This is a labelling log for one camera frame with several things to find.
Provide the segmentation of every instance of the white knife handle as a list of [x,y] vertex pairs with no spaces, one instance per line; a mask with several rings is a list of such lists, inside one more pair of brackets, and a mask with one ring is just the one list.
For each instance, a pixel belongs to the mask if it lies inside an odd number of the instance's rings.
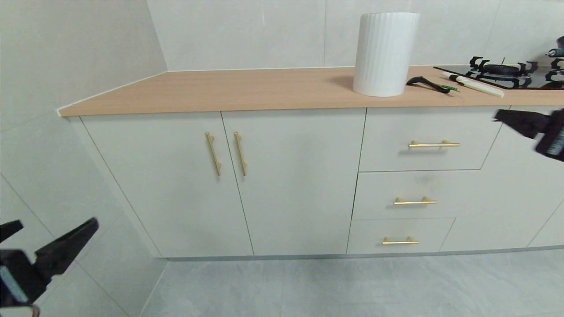
[[493,95],[493,96],[498,96],[498,97],[503,97],[505,95],[505,93],[500,89],[493,88],[491,86],[484,85],[484,84],[479,83],[477,81],[470,80],[470,79],[468,79],[464,76],[460,76],[460,75],[452,74],[452,73],[448,73],[448,72],[443,73],[443,76],[445,78],[448,78],[448,79],[450,79],[451,75],[457,76],[456,81],[461,83],[463,86],[468,87],[468,88],[478,90],[478,91],[481,91],[483,93],[490,94],[490,95]]

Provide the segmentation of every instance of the black cooktop surface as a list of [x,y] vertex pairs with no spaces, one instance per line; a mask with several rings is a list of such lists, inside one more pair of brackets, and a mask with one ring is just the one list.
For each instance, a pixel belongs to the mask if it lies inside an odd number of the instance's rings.
[[538,66],[530,61],[518,65],[498,65],[488,64],[489,60],[480,60],[481,57],[474,57],[469,65],[435,68],[505,89],[564,90],[564,59],[555,59],[547,66]]

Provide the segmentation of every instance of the drawer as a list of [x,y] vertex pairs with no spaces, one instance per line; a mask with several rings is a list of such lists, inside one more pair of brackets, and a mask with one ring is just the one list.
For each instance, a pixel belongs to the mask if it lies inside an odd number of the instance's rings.
[[[480,169],[501,126],[497,109],[369,108],[360,171]],[[444,140],[460,145],[438,147]]]
[[[348,254],[438,252],[455,218],[353,220]],[[407,241],[419,243],[382,244]]]
[[[352,218],[440,218],[470,214],[479,170],[359,173]],[[424,204],[427,197],[433,204]],[[402,204],[395,204],[398,199]]]

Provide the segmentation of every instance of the wooden countertop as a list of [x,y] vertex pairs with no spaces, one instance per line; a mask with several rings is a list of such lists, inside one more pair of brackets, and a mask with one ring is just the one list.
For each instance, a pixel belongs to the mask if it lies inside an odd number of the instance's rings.
[[393,108],[462,105],[564,105],[562,90],[504,90],[487,95],[440,78],[431,66],[412,66],[408,78],[458,87],[441,94],[406,86],[403,95],[371,97],[353,92],[354,68],[252,69],[167,72],[59,109],[63,117],[125,113],[264,109]]

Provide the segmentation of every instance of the cabinet door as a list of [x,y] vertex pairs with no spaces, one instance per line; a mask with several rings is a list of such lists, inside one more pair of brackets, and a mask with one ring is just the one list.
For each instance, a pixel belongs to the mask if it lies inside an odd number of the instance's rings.
[[256,255],[346,252],[364,115],[365,109],[223,113]]
[[[558,107],[512,107],[550,113]],[[537,143],[504,125],[480,171],[473,211],[457,217],[441,251],[524,248],[564,192],[564,164],[538,154]]]
[[564,245],[564,201],[529,246]]
[[219,112],[82,120],[164,257],[252,254]]

